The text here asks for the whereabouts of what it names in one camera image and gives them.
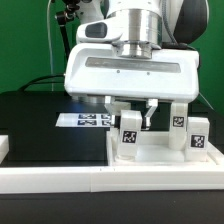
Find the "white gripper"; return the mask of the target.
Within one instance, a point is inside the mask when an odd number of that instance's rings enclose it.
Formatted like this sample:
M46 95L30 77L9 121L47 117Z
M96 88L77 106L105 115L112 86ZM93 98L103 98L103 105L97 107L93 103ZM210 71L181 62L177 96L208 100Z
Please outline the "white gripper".
M64 87L74 96L104 98L115 126L115 98L147 100L144 128L158 100L189 103L199 93L199 54L164 49L161 23L97 21L81 25L71 50Z

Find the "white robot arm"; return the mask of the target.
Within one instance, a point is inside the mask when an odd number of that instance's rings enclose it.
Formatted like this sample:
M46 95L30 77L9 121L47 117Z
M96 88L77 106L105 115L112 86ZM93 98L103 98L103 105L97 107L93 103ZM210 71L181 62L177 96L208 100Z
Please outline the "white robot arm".
M76 98L100 97L185 107L199 94L199 53L208 0L62 0L63 21L80 20L69 50L64 88Z

